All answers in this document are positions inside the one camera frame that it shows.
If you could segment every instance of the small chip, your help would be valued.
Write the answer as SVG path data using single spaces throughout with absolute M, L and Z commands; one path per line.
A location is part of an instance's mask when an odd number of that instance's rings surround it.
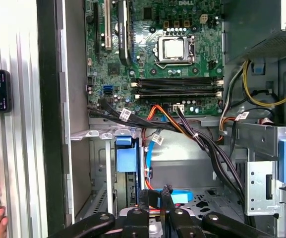
M 169 21 L 164 21 L 164 29 L 169 27 Z
M 190 27 L 190 21 L 184 21 L 184 27 Z
M 151 7 L 145 7 L 144 8 L 144 20 L 152 20 L 152 8 Z
M 108 75 L 117 76 L 120 73 L 118 63 L 108 63 Z

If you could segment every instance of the capacitor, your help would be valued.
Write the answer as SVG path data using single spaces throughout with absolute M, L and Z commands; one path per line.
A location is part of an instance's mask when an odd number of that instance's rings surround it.
M 135 75 L 135 71 L 134 70 L 130 70 L 129 71 L 129 76 L 134 76 Z

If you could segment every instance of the wire bundle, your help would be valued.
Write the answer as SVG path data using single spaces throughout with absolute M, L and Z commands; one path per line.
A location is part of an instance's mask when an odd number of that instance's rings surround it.
M 147 128 L 151 129 L 166 129 L 175 132 L 180 132 L 190 139 L 194 140 L 200 148 L 205 151 L 208 156 L 211 158 L 212 166 L 214 168 L 215 173 L 217 174 L 218 178 L 230 189 L 232 189 L 238 196 L 243 208 L 244 208 L 244 189 L 243 185 L 240 181 L 240 178 L 236 172 L 236 169 L 231 162 L 230 158 L 226 155 L 226 153 L 205 133 L 196 130 L 191 127 L 183 113 L 178 110 L 177 114 L 181 120 L 181 123 L 176 122 L 162 107 L 159 105 L 155 105 L 147 120 L 144 120 L 136 115 L 131 114 L 128 121 L 121 121 L 118 117 L 120 115 L 115 109 L 113 109 L 105 100 L 100 101 L 101 106 L 105 109 L 109 114 L 103 113 L 102 111 L 94 108 L 90 108 L 90 113 L 97 116 L 102 116 L 107 118 L 111 121 L 114 121 L 119 124 L 124 124 L 127 126 L 139 127 L 143 129 L 143 144 L 145 144 L 146 137 L 145 131 Z M 159 110 L 163 115 L 166 116 L 169 122 L 164 121 L 150 121 L 156 113 L 156 110 Z M 231 172 L 235 184 L 231 181 L 230 177 L 228 176 L 227 172 L 223 168 L 222 161 L 228 167 L 228 170 Z M 145 170 L 145 185 L 148 189 L 153 189 L 150 185 L 149 181 L 147 180 L 147 171 Z M 245 216 L 245 222 L 251 226 L 254 226 L 254 222 L 252 218 Z

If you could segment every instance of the connector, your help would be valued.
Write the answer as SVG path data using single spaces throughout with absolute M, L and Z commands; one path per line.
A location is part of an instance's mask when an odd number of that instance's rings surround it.
M 222 87 L 223 85 L 224 85 L 224 81 L 223 80 L 217 81 L 217 86 L 218 87 Z
M 216 97 L 217 97 L 217 98 L 222 98 L 222 92 L 217 92 L 217 93 L 216 93 Z
M 178 108 L 184 113 L 184 104 L 177 103 L 172 106 L 174 112 L 177 112 Z
M 208 15 L 207 14 L 202 14 L 200 16 L 200 24 L 206 24 L 208 21 Z

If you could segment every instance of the metal bracket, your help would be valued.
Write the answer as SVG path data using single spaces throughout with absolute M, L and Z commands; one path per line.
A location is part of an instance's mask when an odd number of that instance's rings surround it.
M 277 178 L 277 162 L 246 162 L 245 214 L 248 216 L 274 215 L 283 212 Z

